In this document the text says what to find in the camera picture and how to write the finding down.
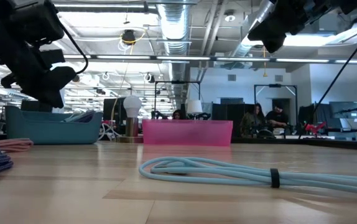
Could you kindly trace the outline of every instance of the man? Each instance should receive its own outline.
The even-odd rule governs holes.
[[[280,103],[276,103],[274,105],[274,110],[267,114],[266,121],[274,128],[282,128],[287,126],[289,117],[284,113],[282,105]]]

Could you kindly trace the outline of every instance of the wooden table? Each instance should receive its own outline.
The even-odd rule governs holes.
[[[0,223],[357,223],[357,194],[143,178],[161,156],[198,156],[293,172],[357,175],[357,151],[296,145],[36,146],[0,174]]]

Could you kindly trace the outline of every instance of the ceiling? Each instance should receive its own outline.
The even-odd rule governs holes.
[[[80,4],[91,4],[94,1],[80,1]],[[142,1],[98,1],[105,4],[122,6],[124,4],[137,4]],[[201,0],[190,8],[190,41],[189,55],[200,55],[205,27],[210,16],[212,0]],[[92,7],[80,9],[73,7],[74,1],[55,1],[56,6],[71,4],[72,7],[64,7],[65,11],[58,13],[63,25],[68,29],[77,44],[87,55],[165,55],[160,17],[154,13],[133,13],[125,8],[121,12],[108,12],[108,9],[97,11]],[[241,35],[241,27],[246,15],[252,14],[259,9],[260,0],[252,1],[228,1],[226,11],[234,11],[235,20],[227,22],[223,19],[220,23],[211,54],[227,53],[236,48],[244,38]],[[218,12],[214,17],[214,26],[218,20]],[[338,26],[346,25],[349,18],[340,19]],[[121,34],[124,30],[132,29],[137,39],[136,44],[129,48],[121,43]],[[354,50],[357,43],[357,35],[352,39],[340,43],[339,46],[330,47],[294,47],[285,46],[274,54],[266,53],[266,57],[284,58],[346,58]],[[41,50],[62,49],[64,54],[78,55],[77,50],[67,36],[50,45],[41,47]],[[263,57],[262,48],[253,47],[250,51],[253,57]],[[83,62],[66,62],[64,65],[80,70]],[[252,69],[263,67],[263,63],[254,62]],[[288,71],[294,66],[290,63],[269,63],[269,68],[286,68]],[[0,66],[0,79],[9,73],[6,66]],[[84,111],[89,108],[102,110],[103,100],[117,96],[135,94],[144,97],[144,107],[141,113],[149,115],[152,110],[155,85],[146,81],[147,74],[153,75],[159,81],[171,81],[172,75],[169,71],[169,63],[112,63],[112,62],[90,62],[86,72],[81,74],[80,82],[70,82],[65,88],[66,111]],[[95,88],[102,89],[105,95],[97,94]],[[171,113],[176,107],[177,89],[170,84],[158,85],[158,107],[163,113]],[[185,88],[179,89],[180,94],[185,96]],[[30,99],[19,93],[18,86],[12,90],[0,88],[0,106],[18,105],[22,99]]]

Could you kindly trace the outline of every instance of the coiled cable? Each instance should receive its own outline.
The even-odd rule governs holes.
[[[155,164],[150,172],[145,171]],[[230,164],[198,157],[160,157],[151,159],[139,167],[144,177],[155,180],[200,184],[227,185],[272,185],[272,171],[255,167]],[[237,179],[215,177],[186,177],[168,174],[207,173],[218,174]],[[300,172],[279,172],[279,185],[321,187],[333,190],[357,193],[357,177],[333,174],[308,174]]]

